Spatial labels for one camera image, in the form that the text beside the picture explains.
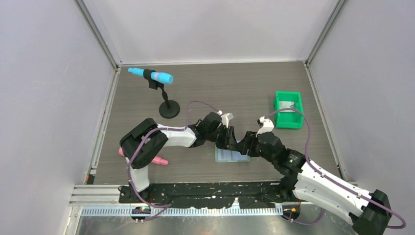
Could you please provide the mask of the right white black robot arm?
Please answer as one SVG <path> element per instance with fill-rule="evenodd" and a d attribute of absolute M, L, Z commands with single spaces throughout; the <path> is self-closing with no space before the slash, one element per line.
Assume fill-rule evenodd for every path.
<path fill-rule="evenodd" d="M 358 188 L 319 166 L 311 166 L 304 154 L 286 148 L 272 132 L 247 132 L 234 150 L 262 157 L 284 177 L 273 194 L 280 202 L 293 199 L 311 202 L 352 225 L 359 235 L 381 235 L 392 217 L 385 209 L 389 199 L 380 190 Z"/>

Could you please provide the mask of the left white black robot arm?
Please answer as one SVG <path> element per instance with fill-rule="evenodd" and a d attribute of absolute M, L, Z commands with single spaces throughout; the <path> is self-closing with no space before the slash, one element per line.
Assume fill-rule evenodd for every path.
<path fill-rule="evenodd" d="M 132 186 L 131 196 L 139 203 L 150 196 L 148 165 L 164 147 L 199 147 L 206 141 L 219 144 L 219 148 L 230 147 L 226 143 L 226 131 L 232 113 L 211 112 L 203 120 L 186 127 L 170 127 L 147 118 L 121 138 L 119 144 L 126 158 L 128 177 Z"/>

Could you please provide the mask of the silver VIP card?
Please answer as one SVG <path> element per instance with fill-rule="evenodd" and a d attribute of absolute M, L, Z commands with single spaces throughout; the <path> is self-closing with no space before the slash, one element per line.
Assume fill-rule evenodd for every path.
<path fill-rule="evenodd" d="M 279 101 L 279 109 L 295 108 L 295 102 L 293 101 Z"/>

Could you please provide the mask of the mint green card holder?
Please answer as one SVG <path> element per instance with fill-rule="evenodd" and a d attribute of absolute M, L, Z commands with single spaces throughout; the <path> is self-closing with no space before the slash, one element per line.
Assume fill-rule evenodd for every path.
<path fill-rule="evenodd" d="M 215 147 L 215 161 L 217 163 L 249 162 L 250 157 L 248 155 L 241 155 L 237 151 L 218 149 Z"/>

